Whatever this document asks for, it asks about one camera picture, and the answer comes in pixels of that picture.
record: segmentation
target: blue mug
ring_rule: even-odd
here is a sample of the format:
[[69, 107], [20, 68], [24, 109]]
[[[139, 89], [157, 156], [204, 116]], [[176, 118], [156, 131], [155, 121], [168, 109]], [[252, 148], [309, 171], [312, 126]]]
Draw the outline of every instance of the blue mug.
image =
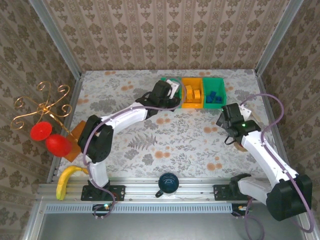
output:
[[165, 195], [173, 195], [179, 187], [179, 180], [176, 175], [171, 172], [166, 172], [161, 175], [158, 181], [160, 190], [155, 194], [156, 198]]

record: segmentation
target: patterned wallpaper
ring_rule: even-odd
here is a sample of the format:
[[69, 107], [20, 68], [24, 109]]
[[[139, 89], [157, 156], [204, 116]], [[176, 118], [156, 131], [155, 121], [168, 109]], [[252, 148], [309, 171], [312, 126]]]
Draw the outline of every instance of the patterned wallpaper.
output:
[[289, 0], [44, 0], [86, 70], [254, 69]]
[[29, 136], [37, 119], [28, 118], [21, 130], [10, 128], [13, 117], [35, 110], [28, 101], [16, 110], [15, 99], [32, 96], [43, 102], [43, 93], [36, 91], [41, 81], [50, 81], [53, 89], [61, 83], [74, 84], [29, 2], [0, 0], [0, 239], [19, 239], [38, 184], [47, 180], [50, 170], [52, 156], [42, 142], [31, 141]]
[[[262, 79], [284, 104], [281, 138], [291, 165], [313, 180], [320, 223], [320, 1], [304, 1]], [[279, 106], [271, 103], [278, 116]]]

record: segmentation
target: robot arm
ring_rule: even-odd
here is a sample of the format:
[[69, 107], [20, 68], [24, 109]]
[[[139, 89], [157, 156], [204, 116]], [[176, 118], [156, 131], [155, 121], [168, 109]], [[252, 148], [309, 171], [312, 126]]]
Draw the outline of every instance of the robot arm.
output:
[[297, 183], [309, 207], [312, 197], [310, 178], [307, 175], [298, 175], [265, 141], [264, 144], [284, 166], [285, 170], [280, 168], [261, 142], [260, 127], [253, 120], [244, 120], [237, 103], [222, 107], [222, 114], [217, 121], [217, 125], [227, 131], [227, 139], [233, 138], [234, 142], [242, 145], [251, 153], [269, 181], [257, 180], [246, 173], [232, 177], [229, 187], [233, 191], [233, 195], [248, 195], [264, 203], [271, 215], [278, 221], [306, 212], [306, 208], [287, 173]]
[[[130, 125], [146, 120], [158, 113], [158, 110], [156, 109], [145, 109], [143, 107], [148, 106], [168, 109], [178, 106], [180, 98], [175, 96], [178, 88], [179, 84], [171, 80], [158, 81], [151, 92], [147, 92], [145, 95], [138, 98], [129, 107], [101, 118], [96, 115], [92, 115], [88, 118], [78, 140], [78, 145], [82, 152], [84, 152], [85, 145], [93, 129], [102, 121], [111, 117], [109, 121], [99, 128], [96, 135], [93, 136], [85, 156], [87, 162], [90, 162], [90, 181], [94, 181], [101, 188], [108, 187], [108, 184], [110, 183], [105, 160], [111, 151], [113, 136]], [[141, 106], [142, 108], [132, 109], [133, 107], [138, 106]]]

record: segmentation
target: green bin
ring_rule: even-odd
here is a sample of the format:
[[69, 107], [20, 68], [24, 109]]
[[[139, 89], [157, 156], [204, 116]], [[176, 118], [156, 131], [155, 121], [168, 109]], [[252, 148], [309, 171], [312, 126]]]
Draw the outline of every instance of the green bin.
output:
[[[227, 94], [225, 89], [225, 83], [222, 78], [218, 77], [203, 77], [203, 91], [204, 91], [204, 109], [220, 109], [222, 106], [225, 106], [227, 103]], [[222, 97], [222, 103], [215, 103], [215, 99], [213, 103], [207, 103], [207, 96], [210, 95], [211, 92], [216, 92], [215, 97]]]

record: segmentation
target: yellow bin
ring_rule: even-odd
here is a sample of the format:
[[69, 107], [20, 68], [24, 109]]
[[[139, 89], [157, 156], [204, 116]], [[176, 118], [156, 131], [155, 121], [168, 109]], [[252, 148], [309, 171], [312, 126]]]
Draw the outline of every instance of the yellow bin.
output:
[[[204, 107], [204, 84], [201, 77], [183, 77], [182, 82], [185, 86], [190, 85], [193, 90], [200, 90], [200, 99], [182, 104], [183, 109], [202, 109]], [[181, 100], [184, 99], [184, 89], [182, 89]]]

